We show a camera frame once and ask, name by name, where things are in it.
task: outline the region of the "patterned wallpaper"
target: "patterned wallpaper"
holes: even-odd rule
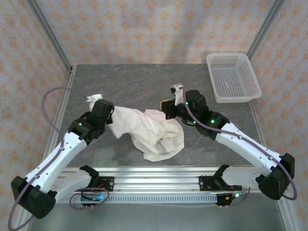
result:
[[[296,215],[308,223],[308,2],[287,0],[252,61],[254,100],[268,147],[295,157]]]
[[[38,0],[72,65],[247,52],[274,0]]]
[[[6,231],[11,181],[39,164],[48,139],[42,96],[64,85],[67,72],[25,0],[1,1],[0,15],[0,230]],[[51,118],[60,95],[47,101]]]

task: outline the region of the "white plastic basket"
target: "white plastic basket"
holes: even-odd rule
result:
[[[208,70],[218,103],[243,103],[262,95],[247,55],[214,53],[206,56]]]

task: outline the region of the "purple cable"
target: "purple cable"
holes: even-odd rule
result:
[[[110,193],[109,193],[106,189],[102,189],[102,188],[84,188],[84,189],[79,189],[78,191],[81,191],[81,192],[75,193],[75,194],[72,195],[71,198],[69,199],[69,206],[71,206],[72,209],[74,209],[74,210],[84,210],[84,209],[87,209],[87,208],[88,208],[87,206],[86,206],[86,207],[80,207],[80,208],[73,206],[73,204],[72,204],[72,199],[73,199],[74,196],[77,196],[77,195],[83,195],[83,196],[84,196],[84,195],[85,195],[85,196],[97,196],[97,194],[93,194],[93,193],[83,193],[82,191],[84,191],[84,190],[99,190],[99,191],[103,191],[103,192],[106,192],[106,193],[107,193],[106,198],[105,198],[103,201],[99,202],[98,204],[92,206],[92,208],[97,207],[97,206],[101,205],[102,203],[104,203],[104,202],[109,198],[109,195],[110,195]]]
[[[212,130],[212,131],[216,131],[216,132],[222,132],[222,133],[226,133],[226,134],[229,134],[229,135],[233,135],[237,138],[239,138],[241,135],[239,134],[236,134],[234,132],[230,132],[230,131],[225,131],[225,130],[221,130],[221,129],[217,129],[217,128],[211,128],[203,123],[201,123],[191,112],[191,110],[189,109],[189,106],[186,104],[186,92],[183,88],[183,99],[184,99],[184,105],[185,105],[185,108],[188,112],[188,114],[191,116],[191,118],[196,121],[200,126],[204,127],[205,129],[209,129],[209,130]],[[288,173],[288,171],[285,169],[285,167],[278,161],[276,160],[275,158],[273,158],[270,154],[268,154],[266,151],[264,151],[262,148],[260,148],[258,145],[256,145],[255,143],[253,143],[252,141],[250,141],[249,139],[245,138],[245,137],[242,137],[242,140],[246,141],[247,143],[249,143],[250,145],[254,146],[255,148],[257,148],[259,151],[261,151],[264,155],[266,155],[268,158],[272,158],[272,160],[283,170],[283,172],[285,173],[285,175],[287,176],[288,180],[290,181],[291,185],[292,185],[292,188],[293,188],[293,191],[294,191],[294,196],[293,197],[289,197],[289,196],[286,196],[286,195],[282,195],[284,198],[288,199],[288,200],[296,200],[297,199],[297,189],[296,189],[296,186],[295,186],[295,183],[292,179],[292,177],[290,176],[290,174]]]
[[[25,194],[26,190],[29,188],[29,186],[31,185],[31,183],[37,179],[40,174],[42,172],[44,172],[54,161],[55,159],[60,155],[61,151],[62,151],[62,148],[64,146],[64,137],[61,135],[60,133],[60,130],[49,120],[48,116],[47,116],[47,113],[46,113],[46,109],[45,109],[45,101],[46,101],[46,98],[47,96],[55,91],[55,90],[70,90],[78,95],[80,95],[81,97],[83,98],[87,98],[85,97],[84,95],[80,94],[78,91],[76,91],[75,89],[71,89],[71,88],[66,88],[66,87],[57,87],[57,88],[52,88],[50,89],[48,92],[45,93],[44,97],[43,97],[43,100],[42,100],[42,111],[43,111],[43,115],[45,117],[45,119],[47,120],[47,122],[50,124],[50,126],[59,134],[60,138],[61,138],[61,144],[60,144],[60,148],[58,150],[58,152],[56,153],[56,155],[50,160],[50,162],[45,165],[37,174],[34,178],[32,178],[26,185],[25,187],[21,190],[20,194],[18,195],[18,197],[16,198],[15,202],[14,202],[14,205],[11,209],[11,212],[10,212],[10,215],[9,215],[9,221],[8,221],[8,228],[10,231],[17,231],[19,229],[21,229],[22,227],[24,227],[26,224],[28,224],[31,219],[34,217],[33,215],[30,217],[29,220],[27,220],[24,224],[22,224],[21,226],[19,226],[18,228],[13,228],[12,227],[12,219],[13,219],[13,215],[14,215],[14,212],[16,210],[16,207],[18,205],[18,202],[20,201],[20,199],[22,198],[22,196]]]

